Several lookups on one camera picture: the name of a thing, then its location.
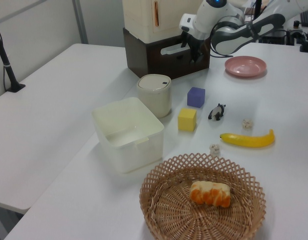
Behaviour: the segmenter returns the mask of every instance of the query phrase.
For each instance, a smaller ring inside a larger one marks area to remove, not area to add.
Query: orange pastry
[[[230,205],[230,188],[223,183],[196,181],[191,186],[190,199],[197,204],[227,208]]]

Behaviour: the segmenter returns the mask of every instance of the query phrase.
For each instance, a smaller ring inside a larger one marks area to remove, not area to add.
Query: panda figurine
[[[226,105],[221,105],[220,103],[218,104],[217,107],[215,107],[209,114],[208,119],[212,119],[212,117],[215,117],[217,121],[220,120],[220,117],[224,115],[225,111],[225,106]]]

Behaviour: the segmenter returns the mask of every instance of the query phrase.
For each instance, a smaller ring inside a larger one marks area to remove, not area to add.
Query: pink dish
[[[235,56],[225,62],[226,71],[240,77],[254,77],[263,73],[266,63],[253,56]]]

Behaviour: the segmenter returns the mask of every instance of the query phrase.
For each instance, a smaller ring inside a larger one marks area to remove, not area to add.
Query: orange handle
[[[159,26],[159,19],[158,19],[158,2],[154,2],[154,9],[155,9],[155,26]]]

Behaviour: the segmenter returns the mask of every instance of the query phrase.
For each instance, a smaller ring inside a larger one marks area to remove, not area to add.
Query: yellow cube
[[[197,111],[182,108],[178,114],[178,130],[194,131],[196,127]]]

